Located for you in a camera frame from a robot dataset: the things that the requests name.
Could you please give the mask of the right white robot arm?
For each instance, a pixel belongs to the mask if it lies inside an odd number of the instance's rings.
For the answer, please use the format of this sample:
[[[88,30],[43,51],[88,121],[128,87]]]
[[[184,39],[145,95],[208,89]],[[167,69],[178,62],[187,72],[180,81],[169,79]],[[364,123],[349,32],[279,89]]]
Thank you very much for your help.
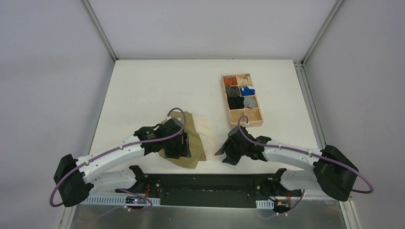
[[[358,168],[336,147],[302,148],[281,143],[267,136],[254,138],[245,127],[235,127],[215,155],[225,154],[223,163],[237,165],[241,157],[279,162],[296,167],[280,168],[275,173],[271,189],[276,195],[289,190],[323,191],[338,201],[347,201],[357,179]]]

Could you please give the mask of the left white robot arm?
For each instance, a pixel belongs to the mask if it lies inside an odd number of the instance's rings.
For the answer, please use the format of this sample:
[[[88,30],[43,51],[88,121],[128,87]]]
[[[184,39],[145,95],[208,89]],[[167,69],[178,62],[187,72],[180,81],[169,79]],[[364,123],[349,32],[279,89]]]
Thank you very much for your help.
[[[166,158],[191,157],[188,135],[185,133],[186,118],[168,117],[163,124],[144,126],[127,139],[104,152],[74,158],[71,154],[60,159],[53,180],[56,187],[49,203],[58,205],[53,199],[59,193],[62,205],[73,207],[91,194],[115,189],[131,189],[140,193],[145,189],[146,180],[138,166],[120,171],[111,171],[132,159],[164,151]]]

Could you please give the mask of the olive and cream underwear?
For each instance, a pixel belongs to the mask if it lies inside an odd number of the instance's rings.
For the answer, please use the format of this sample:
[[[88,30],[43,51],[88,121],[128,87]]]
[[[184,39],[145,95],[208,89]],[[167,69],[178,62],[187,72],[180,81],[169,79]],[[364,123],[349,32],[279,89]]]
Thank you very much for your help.
[[[191,157],[166,160],[179,167],[195,169],[199,162],[209,161],[215,157],[217,140],[206,116],[189,112],[185,112],[185,116],[185,132],[189,134]]]

